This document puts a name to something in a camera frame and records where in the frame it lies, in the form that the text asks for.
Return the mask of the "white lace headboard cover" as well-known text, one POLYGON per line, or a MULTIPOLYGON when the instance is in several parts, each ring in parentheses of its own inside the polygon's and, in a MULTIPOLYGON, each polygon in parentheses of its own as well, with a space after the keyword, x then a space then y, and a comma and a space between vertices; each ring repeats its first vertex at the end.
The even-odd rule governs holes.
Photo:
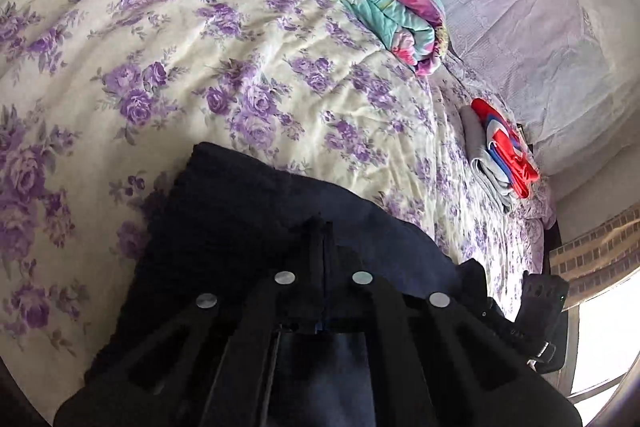
POLYGON ((638 133, 639 0, 442 0, 462 61, 506 100, 538 164, 593 173, 638 133))

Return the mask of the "folded grey garment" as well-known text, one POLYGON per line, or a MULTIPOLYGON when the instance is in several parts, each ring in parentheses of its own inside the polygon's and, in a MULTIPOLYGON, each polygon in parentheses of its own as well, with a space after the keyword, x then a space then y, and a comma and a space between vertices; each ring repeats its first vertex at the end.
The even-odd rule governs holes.
POLYGON ((464 133, 466 157, 472 175, 483 187, 491 202, 503 213, 509 213, 512 210, 515 193, 508 175, 487 150, 486 132, 480 117, 469 105, 462 106, 459 114, 464 133))

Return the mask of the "purple floral bedspread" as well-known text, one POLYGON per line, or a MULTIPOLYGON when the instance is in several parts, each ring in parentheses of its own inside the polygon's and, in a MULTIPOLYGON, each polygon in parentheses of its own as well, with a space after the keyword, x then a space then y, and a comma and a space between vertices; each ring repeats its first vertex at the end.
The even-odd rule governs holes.
POLYGON ((484 265, 518 312, 545 198, 491 204, 459 110, 338 0, 1 0, 1 358, 46 421, 82 383, 146 242, 143 211, 200 142, 341 185, 484 265))

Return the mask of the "beige checked curtain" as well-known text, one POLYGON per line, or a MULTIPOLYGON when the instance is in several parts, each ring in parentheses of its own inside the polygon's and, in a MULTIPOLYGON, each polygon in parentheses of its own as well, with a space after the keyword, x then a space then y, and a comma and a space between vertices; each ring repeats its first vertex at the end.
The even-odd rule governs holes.
POLYGON ((579 306, 639 270, 639 204, 549 254, 550 270, 568 283, 564 309, 579 306))

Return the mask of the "folded red blue garment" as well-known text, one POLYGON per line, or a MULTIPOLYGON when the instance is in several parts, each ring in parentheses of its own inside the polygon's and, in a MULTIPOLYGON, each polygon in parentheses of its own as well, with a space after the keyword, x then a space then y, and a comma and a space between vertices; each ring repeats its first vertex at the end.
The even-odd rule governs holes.
POLYGON ((474 98, 471 108, 485 130, 489 156, 506 175, 515 195, 520 199, 529 198, 532 185, 539 180, 539 172, 529 161, 520 135, 482 98, 474 98))

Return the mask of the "dark navy pants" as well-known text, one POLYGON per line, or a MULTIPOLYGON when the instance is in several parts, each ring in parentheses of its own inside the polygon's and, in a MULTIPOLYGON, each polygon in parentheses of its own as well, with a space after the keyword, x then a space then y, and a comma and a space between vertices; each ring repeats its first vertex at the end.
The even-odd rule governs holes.
POLYGON ((320 270, 329 284, 330 422, 349 426, 340 397, 340 292, 350 274, 367 271, 398 291, 426 298, 458 295, 480 265, 455 265, 415 225, 398 220, 331 183, 279 171, 245 155, 198 144, 155 213, 134 281, 150 284, 162 305, 189 289, 267 273, 320 270))

